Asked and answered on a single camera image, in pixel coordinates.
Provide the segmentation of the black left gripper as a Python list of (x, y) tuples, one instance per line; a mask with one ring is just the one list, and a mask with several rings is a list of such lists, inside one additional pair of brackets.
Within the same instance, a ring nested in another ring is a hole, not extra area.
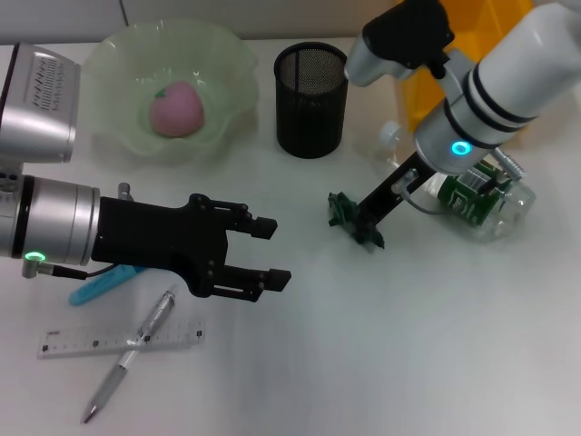
[(274, 219), (253, 218), (246, 203), (198, 193), (178, 208), (104, 197), (91, 259), (176, 273), (196, 297), (257, 302), (264, 291), (282, 292), (291, 273), (224, 266), (226, 232), (269, 240), (277, 227)]

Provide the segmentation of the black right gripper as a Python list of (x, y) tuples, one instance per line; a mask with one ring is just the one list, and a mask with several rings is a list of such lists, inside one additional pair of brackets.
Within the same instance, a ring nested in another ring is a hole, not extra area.
[(371, 239), (375, 224), (381, 222), (402, 201), (401, 191), (414, 193), (436, 172), (417, 153), (391, 173), (373, 192), (358, 204), (353, 218), (353, 237)]

